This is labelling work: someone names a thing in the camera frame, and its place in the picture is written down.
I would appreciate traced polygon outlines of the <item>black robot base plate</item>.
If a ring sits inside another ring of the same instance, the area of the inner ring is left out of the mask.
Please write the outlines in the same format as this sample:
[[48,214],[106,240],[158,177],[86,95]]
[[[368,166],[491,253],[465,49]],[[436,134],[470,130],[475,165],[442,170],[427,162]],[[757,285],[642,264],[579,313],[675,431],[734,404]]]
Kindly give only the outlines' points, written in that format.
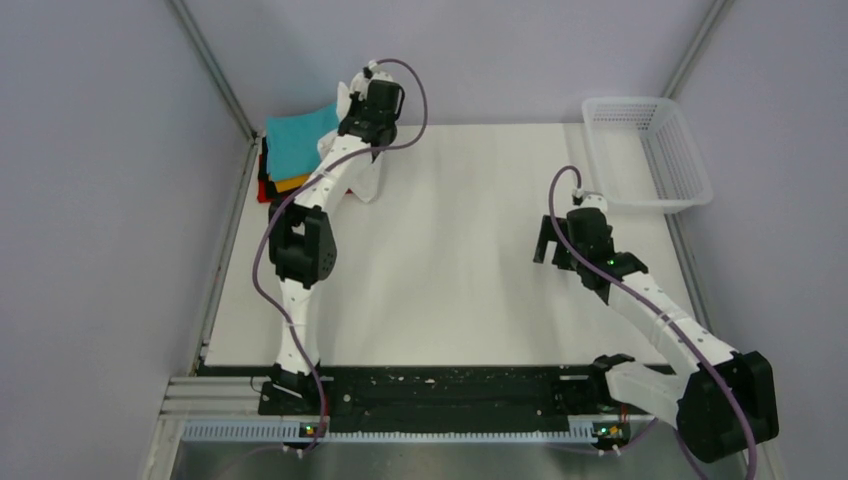
[[264,416],[326,415],[340,432],[497,433],[566,430],[583,415],[639,414],[602,393],[589,365],[333,366],[323,391],[301,398],[262,386]]

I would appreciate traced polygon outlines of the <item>white t shirt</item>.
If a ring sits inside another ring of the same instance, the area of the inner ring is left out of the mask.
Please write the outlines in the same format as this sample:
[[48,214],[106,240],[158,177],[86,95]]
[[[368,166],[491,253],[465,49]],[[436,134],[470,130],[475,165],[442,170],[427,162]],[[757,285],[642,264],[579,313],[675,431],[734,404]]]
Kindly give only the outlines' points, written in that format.
[[327,208],[337,205],[347,193],[365,204],[373,202],[378,196],[381,153],[374,153],[372,145],[360,135],[339,132],[343,121],[350,116],[353,104],[351,96],[359,99],[362,95],[359,89],[352,90],[344,82],[338,83],[332,116],[335,123],[317,141],[321,161],[311,178],[316,178],[318,174],[322,174],[322,178],[319,186],[312,187],[312,190],[327,199],[324,203]]

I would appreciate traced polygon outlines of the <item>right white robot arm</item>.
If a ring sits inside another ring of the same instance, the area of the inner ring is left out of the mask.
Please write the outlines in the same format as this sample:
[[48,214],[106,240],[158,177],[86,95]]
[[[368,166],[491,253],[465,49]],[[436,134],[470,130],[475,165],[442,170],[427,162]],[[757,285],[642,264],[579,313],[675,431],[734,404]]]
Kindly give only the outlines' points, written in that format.
[[649,413],[673,427],[705,463],[775,439],[780,423],[770,362],[706,330],[670,298],[644,262],[616,250],[612,233],[598,207],[545,215],[533,260],[542,263],[553,244],[553,265],[576,274],[671,370],[661,373],[627,354],[599,356],[586,385],[589,404],[600,412],[628,404]]

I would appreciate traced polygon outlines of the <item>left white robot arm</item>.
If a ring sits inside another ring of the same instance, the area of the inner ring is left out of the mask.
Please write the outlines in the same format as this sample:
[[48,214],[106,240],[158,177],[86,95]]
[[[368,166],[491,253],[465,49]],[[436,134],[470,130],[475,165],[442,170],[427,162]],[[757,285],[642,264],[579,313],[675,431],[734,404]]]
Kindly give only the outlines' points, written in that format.
[[304,186],[273,204],[262,245],[279,281],[273,306],[282,335],[271,379],[297,413],[319,404],[320,355],[314,339],[318,286],[332,273],[338,250],[331,215],[343,196],[369,203],[377,195],[382,155],[398,134],[405,89],[379,74],[340,84],[331,128],[316,142],[319,163]]

